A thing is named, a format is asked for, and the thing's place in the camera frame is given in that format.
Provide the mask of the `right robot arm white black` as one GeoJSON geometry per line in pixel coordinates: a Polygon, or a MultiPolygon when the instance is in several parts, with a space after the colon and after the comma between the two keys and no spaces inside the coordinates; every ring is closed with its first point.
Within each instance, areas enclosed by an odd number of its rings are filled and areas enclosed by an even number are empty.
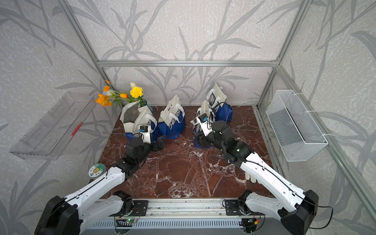
{"type": "Polygon", "coordinates": [[[236,140],[231,127],[225,121],[211,123],[208,117],[198,117],[202,131],[194,133],[202,147],[212,146],[221,151],[229,164],[234,164],[254,177],[274,198],[248,191],[238,199],[243,214],[260,212],[273,217],[292,235],[304,235],[317,215],[319,196],[312,190],[305,191],[293,185],[258,153],[243,141],[236,140]]]}

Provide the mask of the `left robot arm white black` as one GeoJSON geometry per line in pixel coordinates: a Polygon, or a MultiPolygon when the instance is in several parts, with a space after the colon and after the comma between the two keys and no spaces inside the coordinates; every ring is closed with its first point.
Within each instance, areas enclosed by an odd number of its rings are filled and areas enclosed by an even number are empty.
{"type": "Polygon", "coordinates": [[[151,143],[145,143],[141,137],[128,141],[125,156],[102,176],[66,197],[55,196],[49,200],[34,233],[80,235],[107,216],[129,213],[132,199],[125,192],[118,191],[101,203],[97,200],[137,172],[149,153],[163,150],[165,140],[166,136],[160,136],[151,143]]]}

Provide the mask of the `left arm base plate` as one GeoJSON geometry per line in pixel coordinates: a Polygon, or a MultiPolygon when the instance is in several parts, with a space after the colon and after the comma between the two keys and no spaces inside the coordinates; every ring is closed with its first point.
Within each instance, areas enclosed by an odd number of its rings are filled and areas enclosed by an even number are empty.
{"type": "Polygon", "coordinates": [[[148,200],[133,200],[129,216],[144,217],[146,216],[147,208],[148,200]]]}

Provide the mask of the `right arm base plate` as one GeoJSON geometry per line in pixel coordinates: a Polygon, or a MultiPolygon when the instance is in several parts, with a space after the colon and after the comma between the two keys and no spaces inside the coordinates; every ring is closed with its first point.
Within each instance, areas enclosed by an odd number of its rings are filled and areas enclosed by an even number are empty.
{"type": "Polygon", "coordinates": [[[239,206],[238,200],[224,199],[222,200],[222,206],[225,209],[227,216],[252,216],[252,217],[263,217],[264,214],[261,212],[254,211],[244,211],[239,206]]]}

